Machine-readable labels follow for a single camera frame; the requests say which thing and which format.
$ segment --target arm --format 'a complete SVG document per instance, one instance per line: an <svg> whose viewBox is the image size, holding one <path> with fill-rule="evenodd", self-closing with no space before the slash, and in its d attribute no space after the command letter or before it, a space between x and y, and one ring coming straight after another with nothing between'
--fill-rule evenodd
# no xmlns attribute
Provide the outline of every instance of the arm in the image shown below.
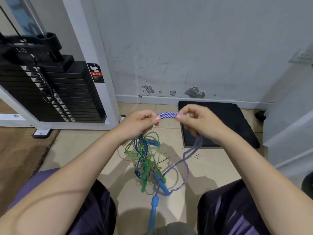
<svg viewBox="0 0 313 235"><path fill-rule="evenodd" d="M64 235L115 150L124 141L145 134L160 119L152 110L131 113L4 214L2 234Z"/></svg>
<svg viewBox="0 0 313 235"><path fill-rule="evenodd" d="M187 125L193 135L199 132L225 149L271 234L312 234L313 201L305 193L208 108L187 105L180 113L177 119Z"/></svg>

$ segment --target purple and white striped rope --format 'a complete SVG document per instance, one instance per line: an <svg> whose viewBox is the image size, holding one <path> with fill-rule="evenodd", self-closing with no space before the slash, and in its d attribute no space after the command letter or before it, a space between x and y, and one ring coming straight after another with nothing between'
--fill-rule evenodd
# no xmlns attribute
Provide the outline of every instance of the purple and white striped rope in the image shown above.
<svg viewBox="0 0 313 235"><path fill-rule="evenodd" d="M165 113L161 113L161 114L158 114L159 116L161 116L161 119L164 119L164 118L175 118L175 116L177 115L178 113L177 112L165 112ZM186 178L184 180L184 182L182 183L182 185L180 185L178 188L176 189L172 189L170 191L170 194L173 192L173 191L177 191L179 189L181 189L186 183L187 183L187 180L188 180L188 175L189 175L189 167L188 167L188 164L186 163L186 160L188 158L190 158L193 154L196 153L196 151L202 146L202 136L200 134L198 134L197 138L196 138L196 141L194 143L194 145L192 146L192 148L188 149L187 151L184 152L183 156L182 156L182 159L179 160L178 162L176 162L175 164L173 164L172 166L170 166L169 169L166 170L166 172L158 178L158 181L156 182L155 184L155 190L156 190L156 195L157 194L161 194L161 195L164 195L164 196L168 196L166 195L165 193L163 193L161 190L160 190L160 184L159 182L162 180L162 178L167 174L169 173L170 170L172 170L175 166L177 166L179 163L183 162L186 166L186 169L187 169L187 174L186 174Z"/></svg>

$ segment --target hand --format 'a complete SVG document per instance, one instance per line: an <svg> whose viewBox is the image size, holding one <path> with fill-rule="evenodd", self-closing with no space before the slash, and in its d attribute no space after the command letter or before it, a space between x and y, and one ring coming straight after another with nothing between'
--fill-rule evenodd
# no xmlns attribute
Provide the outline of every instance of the hand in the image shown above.
<svg viewBox="0 0 313 235"><path fill-rule="evenodd" d="M186 105L176 119L184 124L185 129L193 136L196 137L199 133L215 143L219 143L223 133L230 130L212 111L199 105Z"/></svg>
<svg viewBox="0 0 313 235"><path fill-rule="evenodd" d="M153 110L134 111L113 130L116 131L120 139L125 142L138 137L140 134L145 135L152 129L153 125L159 126L160 120L161 117Z"/></svg>

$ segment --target electrical socket panel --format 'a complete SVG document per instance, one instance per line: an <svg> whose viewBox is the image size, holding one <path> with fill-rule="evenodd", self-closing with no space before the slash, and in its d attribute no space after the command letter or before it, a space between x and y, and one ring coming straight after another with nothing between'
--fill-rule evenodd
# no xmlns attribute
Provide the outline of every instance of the electrical socket panel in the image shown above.
<svg viewBox="0 0 313 235"><path fill-rule="evenodd" d="M299 49L289 60L290 63L313 64L313 50Z"/></svg>

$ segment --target warning label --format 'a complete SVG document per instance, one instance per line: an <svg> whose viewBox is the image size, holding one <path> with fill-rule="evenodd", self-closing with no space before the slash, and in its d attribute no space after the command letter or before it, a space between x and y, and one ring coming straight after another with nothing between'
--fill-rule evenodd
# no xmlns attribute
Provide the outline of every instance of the warning label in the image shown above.
<svg viewBox="0 0 313 235"><path fill-rule="evenodd" d="M89 71L94 82L104 83L104 79L99 65L96 63L87 63L87 65L89 67Z"/></svg>

